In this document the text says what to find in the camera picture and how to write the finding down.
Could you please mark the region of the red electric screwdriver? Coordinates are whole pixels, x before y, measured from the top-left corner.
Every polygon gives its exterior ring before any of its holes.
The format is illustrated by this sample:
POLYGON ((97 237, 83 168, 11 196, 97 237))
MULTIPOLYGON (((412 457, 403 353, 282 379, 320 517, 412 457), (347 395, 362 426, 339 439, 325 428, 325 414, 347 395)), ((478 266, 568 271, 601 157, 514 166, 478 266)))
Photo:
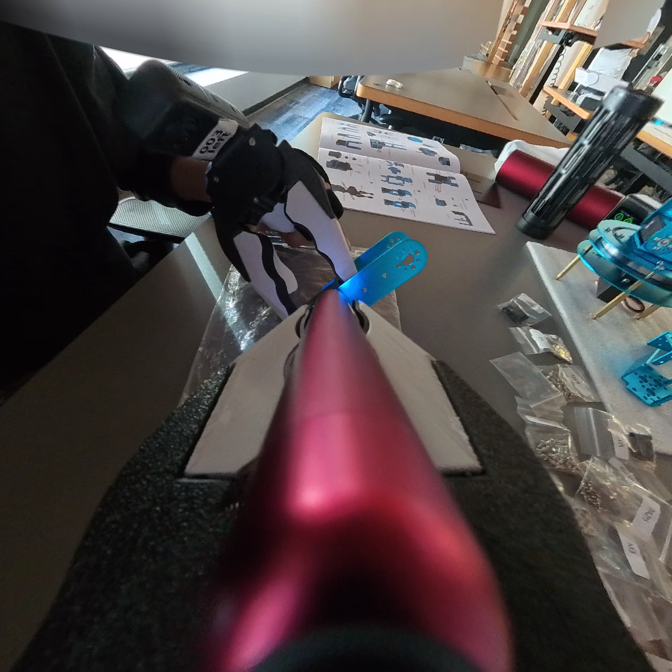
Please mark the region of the red electric screwdriver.
POLYGON ((512 671, 475 535, 347 300, 317 299, 226 552, 201 671, 512 671))

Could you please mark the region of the large clear plastic bag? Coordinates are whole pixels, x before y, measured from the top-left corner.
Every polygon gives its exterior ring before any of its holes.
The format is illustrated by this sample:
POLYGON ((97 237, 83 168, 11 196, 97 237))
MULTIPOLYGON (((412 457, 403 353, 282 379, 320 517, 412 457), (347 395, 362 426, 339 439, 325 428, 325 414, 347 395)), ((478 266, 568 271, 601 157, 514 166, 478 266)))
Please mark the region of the large clear plastic bag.
MULTIPOLYGON (((316 251, 281 245, 280 260, 295 275, 299 287, 292 294, 301 306, 330 281, 334 274, 316 251)), ((192 364, 183 397, 192 394, 211 375, 224 369, 246 349, 281 323, 273 308, 230 267, 192 364)))

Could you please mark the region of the black device green display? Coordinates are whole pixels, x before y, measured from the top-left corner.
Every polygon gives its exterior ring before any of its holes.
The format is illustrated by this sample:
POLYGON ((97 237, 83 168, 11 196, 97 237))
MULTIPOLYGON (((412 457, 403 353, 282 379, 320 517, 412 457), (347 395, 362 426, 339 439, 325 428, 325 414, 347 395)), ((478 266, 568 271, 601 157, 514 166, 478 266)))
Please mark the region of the black device green display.
POLYGON ((660 206, 660 201, 653 197, 642 193, 630 194, 623 197, 603 219, 641 226, 646 217, 660 206))

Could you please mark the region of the grey desk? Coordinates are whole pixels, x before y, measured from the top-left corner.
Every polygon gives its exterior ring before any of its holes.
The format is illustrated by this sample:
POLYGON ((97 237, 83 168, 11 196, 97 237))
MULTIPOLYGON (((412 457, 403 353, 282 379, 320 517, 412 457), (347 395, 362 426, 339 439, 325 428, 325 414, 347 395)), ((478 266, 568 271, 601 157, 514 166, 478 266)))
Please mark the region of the grey desk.
MULTIPOLYGON (((411 224, 429 263, 398 302, 436 359, 486 473, 447 476, 502 583, 518 671, 651 671, 568 506, 497 411, 496 300, 531 288, 519 197, 495 236, 411 224)), ((186 244, 1 408, 1 670, 195 671, 208 598, 237 548, 243 484, 187 481, 186 448, 223 388, 178 406, 214 306, 186 244)))

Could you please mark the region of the red cylindrical case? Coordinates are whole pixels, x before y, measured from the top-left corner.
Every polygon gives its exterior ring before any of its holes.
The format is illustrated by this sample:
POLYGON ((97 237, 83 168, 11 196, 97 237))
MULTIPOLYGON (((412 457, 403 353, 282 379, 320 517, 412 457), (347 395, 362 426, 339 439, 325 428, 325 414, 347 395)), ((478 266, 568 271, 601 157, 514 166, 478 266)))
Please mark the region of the red cylindrical case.
MULTIPOLYGON (((511 141, 495 162, 495 181, 520 196, 533 199, 566 152, 567 149, 511 141)), ((593 185, 568 212, 567 219, 585 229, 594 229, 622 198, 616 191, 593 185)))

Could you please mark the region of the white foam sheet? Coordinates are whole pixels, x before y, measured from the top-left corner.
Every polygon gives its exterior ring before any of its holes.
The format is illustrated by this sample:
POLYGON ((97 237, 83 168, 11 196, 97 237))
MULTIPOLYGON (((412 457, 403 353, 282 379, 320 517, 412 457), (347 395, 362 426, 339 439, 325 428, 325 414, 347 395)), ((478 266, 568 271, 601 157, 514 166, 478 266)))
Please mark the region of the white foam sheet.
POLYGON ((621 375, 651 351, 646 347, 647 341, 671 329, 671 309, 661 308, 638 320, 624 308, 616 307, 594 320, 592 314, 603 305, 595 296, 597 276, 579 262, 557 280, 557 274, 575 254, 536 242, 528 242, 525 248, 604 405, 615 415, 632 410, 636 416, 651 411, 669 417, 670 402, 647 407, 626 391, 621 375))

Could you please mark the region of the small blue bracket part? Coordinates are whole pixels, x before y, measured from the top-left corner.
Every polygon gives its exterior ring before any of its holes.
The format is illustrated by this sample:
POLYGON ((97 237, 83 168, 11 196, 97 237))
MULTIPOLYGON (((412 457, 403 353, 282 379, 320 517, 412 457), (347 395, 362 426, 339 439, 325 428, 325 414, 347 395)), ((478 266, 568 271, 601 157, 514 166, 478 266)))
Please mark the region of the small blue bracket part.
POLYGON ((626 391, 648 407, 671 401, 671 378, 659 370, 671 362, 671 332, 666 331, 647 342, 654 352, 631 366, 622 376, 626 391))

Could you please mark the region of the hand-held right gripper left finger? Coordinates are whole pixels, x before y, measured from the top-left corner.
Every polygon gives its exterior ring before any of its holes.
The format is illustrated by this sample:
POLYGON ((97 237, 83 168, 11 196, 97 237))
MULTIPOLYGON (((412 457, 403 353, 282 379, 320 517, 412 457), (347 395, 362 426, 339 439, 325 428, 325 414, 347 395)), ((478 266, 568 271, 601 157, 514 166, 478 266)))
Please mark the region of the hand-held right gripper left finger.
POLYGON ((233 368, 196 442, 186 477, 227 477, 261 449, 284 389, 284 368, 299 343, 305 307, 282 321, 233 362, 233 368))

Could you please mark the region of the black patterned cylinder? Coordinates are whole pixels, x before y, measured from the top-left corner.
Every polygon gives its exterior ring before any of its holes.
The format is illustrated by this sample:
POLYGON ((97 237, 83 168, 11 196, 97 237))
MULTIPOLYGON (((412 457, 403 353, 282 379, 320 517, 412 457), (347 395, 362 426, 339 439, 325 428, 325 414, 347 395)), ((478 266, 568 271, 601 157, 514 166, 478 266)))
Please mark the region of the black patterned cylinder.
POLYGON ((608 165, 653 119, 663 101, 630 86, 614 87, 554 168, 516 227, 545 240, 602 176, 608 165))

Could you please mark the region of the long wooden table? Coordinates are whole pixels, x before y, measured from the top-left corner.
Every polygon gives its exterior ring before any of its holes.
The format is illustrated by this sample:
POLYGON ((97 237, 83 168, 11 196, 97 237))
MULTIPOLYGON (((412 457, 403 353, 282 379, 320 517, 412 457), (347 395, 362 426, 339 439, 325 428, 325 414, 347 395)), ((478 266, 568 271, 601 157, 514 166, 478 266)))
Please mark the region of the long wooden table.
POLYGON ((511 85, 463 69, 366 75, 357 96, 504 140, 564 148, 570 141, 511 85), (386 87, 396 79, 403 88, 386 87))

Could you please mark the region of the wooden shelving unit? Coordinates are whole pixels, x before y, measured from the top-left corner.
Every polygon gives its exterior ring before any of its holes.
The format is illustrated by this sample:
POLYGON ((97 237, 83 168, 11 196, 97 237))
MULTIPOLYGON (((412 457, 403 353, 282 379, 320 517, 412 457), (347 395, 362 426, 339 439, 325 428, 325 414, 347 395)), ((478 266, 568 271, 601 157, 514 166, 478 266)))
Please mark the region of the wooden shelving unit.
POLYGON ((486 71, 509 70, 509 84, 549 116, 559 92, 574 86, 577 69, 586 67, 606 46, 610 10, 627 1, 505 1, 496 37, 482 46, 486 71))

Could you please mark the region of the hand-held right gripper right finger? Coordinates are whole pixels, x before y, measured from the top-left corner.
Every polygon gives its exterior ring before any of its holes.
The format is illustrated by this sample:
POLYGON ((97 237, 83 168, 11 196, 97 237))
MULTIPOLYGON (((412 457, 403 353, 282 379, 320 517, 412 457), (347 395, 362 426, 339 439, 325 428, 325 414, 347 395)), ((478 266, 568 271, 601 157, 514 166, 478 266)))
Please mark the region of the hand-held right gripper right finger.
POLYGON ((367 340, 438 470, 479 474, 482 465, 435 370, 435 360, 364 304, 367 340))

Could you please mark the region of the blue metal servo bracket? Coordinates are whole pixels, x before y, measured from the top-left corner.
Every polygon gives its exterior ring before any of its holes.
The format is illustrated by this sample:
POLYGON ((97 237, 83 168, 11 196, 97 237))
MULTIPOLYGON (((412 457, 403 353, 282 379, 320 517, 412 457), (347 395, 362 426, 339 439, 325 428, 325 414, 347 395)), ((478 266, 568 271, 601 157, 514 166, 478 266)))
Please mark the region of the blue metal servo bracket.
POLYGON ((347 281, 336 280, 324 289, 335 289, 349 302, 369 307, 420 273, 427 263, 427 251, 417 240, 393 231, 355 260, 356 274, 347 281))

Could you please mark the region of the person's left forearm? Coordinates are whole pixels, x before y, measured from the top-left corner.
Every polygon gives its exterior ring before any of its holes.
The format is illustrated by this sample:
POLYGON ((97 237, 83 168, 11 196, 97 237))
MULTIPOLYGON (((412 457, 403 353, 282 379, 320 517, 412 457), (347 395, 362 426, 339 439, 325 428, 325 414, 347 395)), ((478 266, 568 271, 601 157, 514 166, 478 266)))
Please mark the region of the person's left forearm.
POLYGON ((208 211, 173 193, 174 157, 127 135, 127 82, 93 45, 1 22, 1 397, 139 279, 107 229, 119 190, 208 211))

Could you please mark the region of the pile of small screw bags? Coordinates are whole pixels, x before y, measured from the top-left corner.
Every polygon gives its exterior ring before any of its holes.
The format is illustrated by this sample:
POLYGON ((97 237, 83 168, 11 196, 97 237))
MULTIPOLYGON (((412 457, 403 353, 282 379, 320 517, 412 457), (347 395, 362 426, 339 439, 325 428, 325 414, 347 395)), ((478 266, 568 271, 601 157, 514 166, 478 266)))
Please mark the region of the pile of small screw bags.
POLYGON ((618 614, 654 669, 671 670, 671 490, 651 430, 589 405, 600 398, 550 313, 526 294, 498 308, 519 350, 491 360, 516 391, 527 443, 573 510, 618 614))

